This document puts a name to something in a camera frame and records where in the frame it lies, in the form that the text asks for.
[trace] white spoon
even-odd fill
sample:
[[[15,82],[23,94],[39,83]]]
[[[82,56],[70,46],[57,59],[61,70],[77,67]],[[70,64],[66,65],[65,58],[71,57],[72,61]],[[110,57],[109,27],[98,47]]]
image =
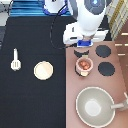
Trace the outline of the white spoon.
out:
[[[11,63],[11,68],[16,71],[21,68],[21,62],[18,60],[18,52],[17,49],[14,49],[14,60]]]

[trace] small plate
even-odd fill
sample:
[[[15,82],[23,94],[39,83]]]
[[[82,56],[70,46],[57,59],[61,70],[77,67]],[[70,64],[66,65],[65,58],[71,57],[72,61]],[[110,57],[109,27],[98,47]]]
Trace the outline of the small plate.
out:
[[[53,74],[53,66],[46,61],[39,62],[34,67],[34,74],[40,80],[46,80],[50,78]]]
[[[115,116],[112,97],[99,87],[83,89],[76,99],[76,111],[80,119],[91,127],[105,127]]]

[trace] pink table surface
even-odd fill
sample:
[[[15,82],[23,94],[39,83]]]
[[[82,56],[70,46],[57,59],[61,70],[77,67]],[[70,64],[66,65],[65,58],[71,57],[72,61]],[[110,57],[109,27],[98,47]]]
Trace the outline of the pink table surface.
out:
[[[107,45],[111,48],[111,55],[101,58],[96,55],[95,49],[98,45]],[[90,128],[81,121],[76,112],[76,97],[79,92],[89,86],[100,87],[106,90],[114,99],[115,103],[125,100],[124,92],[126,87],[113,41],[96,42],[90,48],[89,58],[93,60],[94,67],[86,78],[80,77],[75,73],[75,63],[77,57],[74,55],[74,48],[66,49],[66,128]],[[114,65],[115,73],[112,76],[102,76],[98,71],[98,65],[107,61]],[[118,111],[112,123],[105,128],[128,128],[128,110]]]

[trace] terracotta pot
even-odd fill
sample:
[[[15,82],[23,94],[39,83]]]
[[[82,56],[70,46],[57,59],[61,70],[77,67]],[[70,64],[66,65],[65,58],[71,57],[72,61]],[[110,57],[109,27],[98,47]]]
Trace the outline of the terracotta pot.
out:
[[[81,62],[83,60],[89,63],[89,65],[90,65],[90,68],[89,69],[84,70],[84,69],[82,69],[80,67],[79,62]],[[79,73],[81,76],[87,76],[87,75],[89,75],[89,73],[91,72],[92,68],[93,68],[93,61],[90,58],[80,57],[77,60],[77,62],[76,62],[76,72]]]

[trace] black circular pad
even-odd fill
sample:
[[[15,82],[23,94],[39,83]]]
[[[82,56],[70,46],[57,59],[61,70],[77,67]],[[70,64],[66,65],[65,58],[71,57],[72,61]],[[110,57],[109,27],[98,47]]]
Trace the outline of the black circular pad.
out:
[[[112,76],[115,72],[114,66],[109,62],[102,62],[98,66],[100,74],[103,76]]]
[[[96,54],[100,57],[106,58],[111,54],[111,49],[106,45],[99,45],[96,48]]]

